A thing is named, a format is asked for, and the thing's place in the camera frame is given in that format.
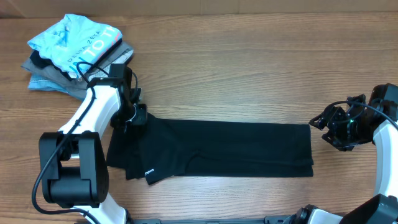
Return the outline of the black t-shirt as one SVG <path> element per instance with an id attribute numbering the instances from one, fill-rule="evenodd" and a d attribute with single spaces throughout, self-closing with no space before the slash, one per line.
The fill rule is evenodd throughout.
<path id="1" fill-rule="evenodd" d="M 311 177 L 307 124 L 160 119 L 113 131 L 107 165 L 149 185 L 173 176 Z"/>

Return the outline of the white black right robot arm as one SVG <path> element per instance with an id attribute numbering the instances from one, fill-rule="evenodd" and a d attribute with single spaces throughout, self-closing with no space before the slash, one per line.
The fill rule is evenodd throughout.
<path id="1" fill-rule="evenodd" d="M 314 205 L 300 208 L 287 217 L 287 224 L 393 224 L 397 223 L 397 86 L 375 86 L 370 99 L 364 95 L 349 97 L 328 105 L 309 124 L 328 128 L 322 138 L 339 151 L 373 143 L 376 147 L 374 196 L 358 208 L 340 216 Z"/>

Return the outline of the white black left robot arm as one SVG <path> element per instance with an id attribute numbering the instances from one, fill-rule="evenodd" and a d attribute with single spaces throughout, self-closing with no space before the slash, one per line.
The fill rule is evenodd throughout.
<path id="1" fill-rule="evenodd" d="M 40 173 L 32 203 L 42 187 L 44 199 L 61 207 L 59 214 L 80 213 L 89 223 L 132 223 L 129 212 L 112 198 L 101 145 L 107 125 L 126 128 L 138 117 L 138 92 L 130 78 L 94 78 L 71 120 L 39 140 Z"/>

